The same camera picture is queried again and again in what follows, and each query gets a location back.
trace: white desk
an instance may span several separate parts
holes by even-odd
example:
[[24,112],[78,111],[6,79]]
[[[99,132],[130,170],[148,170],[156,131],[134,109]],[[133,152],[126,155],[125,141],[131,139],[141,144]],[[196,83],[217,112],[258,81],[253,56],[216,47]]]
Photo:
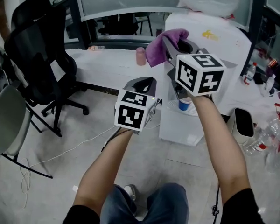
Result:
[[77,63],[77,81],[120,90],[132,79],[153,77],[157,80],[156,97],[161,97],[164,66],[151,68],[148,63],[138,66],[134,50],[72,49],[66,52]]
[[[67,50],[77,63],[77,80],[102,87],[120,90],[126,83],[138,77],[153,77],[157,80],[156,96],[162,97],[164,86],[164,65],[151,68],[148,64],[138,66],[134,50],[105,49],[101,51]],[[252,80],[250,85],[239,77],[234,89],[225,95],[218,105],[221,114],[231,115],[235,107],[248,110],[253,122],[257,123],[267,112],[275,111],[274,104],[280,104],[277,94],[262,97],[260,86]]]
[[252,80],[250,85],[242,82],[240,77],[234,89],[225,95],[224,100],[219,104],[218,109],[221,114],[231,115],[234,108],[248,110],[252,116],[253,122],[257,123],[264,118],[264,114],[276,111],[275,103],[280,104],[278,94],[272,97],[263,97],[260,94],[261,85],[256,85]]

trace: shoe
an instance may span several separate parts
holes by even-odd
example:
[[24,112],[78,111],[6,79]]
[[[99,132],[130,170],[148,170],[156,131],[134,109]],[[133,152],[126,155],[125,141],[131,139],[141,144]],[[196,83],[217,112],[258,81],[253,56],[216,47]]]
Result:
[[135,187],[133,185],[126,185],[123,188],[123,190],[126,191],[126,193],[130,196],[130,198],[135,202],[135,200],[136,200]]

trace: purple cloth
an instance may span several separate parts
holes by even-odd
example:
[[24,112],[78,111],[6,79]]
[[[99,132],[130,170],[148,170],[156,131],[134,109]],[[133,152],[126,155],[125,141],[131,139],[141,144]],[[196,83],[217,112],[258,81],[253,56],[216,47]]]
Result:
[[146,48],[145,56],[151,67],[166,61],[166,53],[163,48],[163,36],[166,36],[172,44],[178,49],[177,43],[180,38],[187,38],[189,32],[185,29],[173,29],[159,34]]

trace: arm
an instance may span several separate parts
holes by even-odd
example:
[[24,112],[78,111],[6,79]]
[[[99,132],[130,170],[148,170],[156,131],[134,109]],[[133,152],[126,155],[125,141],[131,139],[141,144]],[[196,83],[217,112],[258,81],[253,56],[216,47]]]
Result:
[[128,131],[112,139],[84,174],[73,205],[89,207],[100,215],[111,192],[121,160],[133,132]]
[[192,97],[217,174],[223,204],[241,190],[250,188],[243,153],[215,104],[207,97]]

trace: black shirt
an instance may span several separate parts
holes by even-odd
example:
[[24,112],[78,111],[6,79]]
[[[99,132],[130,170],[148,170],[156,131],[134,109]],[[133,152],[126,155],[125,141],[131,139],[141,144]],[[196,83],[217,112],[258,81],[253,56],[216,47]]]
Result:
[[[63,224],[71,223],[99,224],[99,216],[88,207],[72,206]],[[238,192],[225,203],[221,224],[264,224],[252,189]]]

